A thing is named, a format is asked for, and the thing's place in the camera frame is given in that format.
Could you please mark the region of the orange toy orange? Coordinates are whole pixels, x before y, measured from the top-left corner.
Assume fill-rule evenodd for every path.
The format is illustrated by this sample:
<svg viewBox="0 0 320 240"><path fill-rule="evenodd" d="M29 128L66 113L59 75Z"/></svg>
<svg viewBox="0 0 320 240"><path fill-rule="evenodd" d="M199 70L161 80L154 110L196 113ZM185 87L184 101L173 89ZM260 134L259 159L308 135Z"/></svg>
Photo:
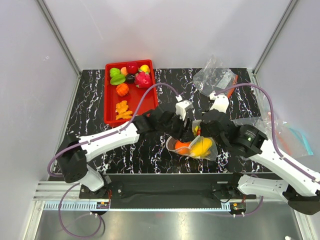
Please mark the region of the orange toy orange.
<svg viewBox="0 0 320 240"><path fill-rule="evenodd" d="M190 152L189 146L190 146L191 142L181 142L181 141L177 141L174 145L174 150L176 151L176 153L180 154L180 155L188 155Z"/></svg>

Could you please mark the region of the yellow toy mango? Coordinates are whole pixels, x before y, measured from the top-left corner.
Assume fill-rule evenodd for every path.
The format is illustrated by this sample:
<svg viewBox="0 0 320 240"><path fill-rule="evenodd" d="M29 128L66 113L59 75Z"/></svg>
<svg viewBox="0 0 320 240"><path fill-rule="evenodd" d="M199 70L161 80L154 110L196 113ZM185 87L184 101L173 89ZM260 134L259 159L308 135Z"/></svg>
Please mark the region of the yellow toy mango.
<svg viewBox="0 0 320 240"><path fill-rule="evenodd" d="M210 138L200 138L190 149L192 157L206 157L210 153L213 141Z"/></svg>

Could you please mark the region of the polka dot zip bag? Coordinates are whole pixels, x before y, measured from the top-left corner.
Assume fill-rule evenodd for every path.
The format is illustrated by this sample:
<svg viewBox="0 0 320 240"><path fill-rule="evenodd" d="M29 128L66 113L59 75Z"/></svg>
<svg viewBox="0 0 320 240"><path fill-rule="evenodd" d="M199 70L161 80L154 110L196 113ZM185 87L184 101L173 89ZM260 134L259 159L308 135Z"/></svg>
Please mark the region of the polka dot zip bag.
<svg viewBox="0 0 320 240"><path fill-rule="evenodd" d="M194 139L188 142L181 142L173 137L169 137L166 141L166 149L170 152L193 159L206 159L215 161L218 155L217 145L211 137L203 137L200 135L200 120L192 122L192 132Z"/></svg>

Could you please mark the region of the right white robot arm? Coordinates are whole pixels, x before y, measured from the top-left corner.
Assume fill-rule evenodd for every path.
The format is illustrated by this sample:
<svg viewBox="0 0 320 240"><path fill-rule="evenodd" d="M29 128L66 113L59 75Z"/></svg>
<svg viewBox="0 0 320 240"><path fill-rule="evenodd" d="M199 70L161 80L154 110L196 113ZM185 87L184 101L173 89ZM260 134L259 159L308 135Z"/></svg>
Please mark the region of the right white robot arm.
<svg viewBox="0 0 320 240"><path fill-rule="evenodd" d="M311 171L280 149L253 125L236 125L216 109L204 113L200 135L212 138L222 149L262 164L279 176L278 180L234 173L227 192L232 198L258 195L281 200L305 215L320 211L320 174Z"/></svg>

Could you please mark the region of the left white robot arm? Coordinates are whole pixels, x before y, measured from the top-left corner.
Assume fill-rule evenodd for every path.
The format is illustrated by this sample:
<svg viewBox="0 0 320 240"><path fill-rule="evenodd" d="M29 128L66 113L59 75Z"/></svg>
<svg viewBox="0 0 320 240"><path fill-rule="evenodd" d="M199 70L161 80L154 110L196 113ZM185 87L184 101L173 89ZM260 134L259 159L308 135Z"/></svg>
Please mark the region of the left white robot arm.
<svg viewBox="0 0 320 240"><path fill-rule="evenodd" d="M89 166L91 160L113 149L135 144L154 132L165 133L181 142L192 141L192 124L190 118L171 111L149 110L110 130L65 138L59 148L57 163L66 183L84 185L95 197L103 198L108 193L107 182L101 173Z"/></svg>

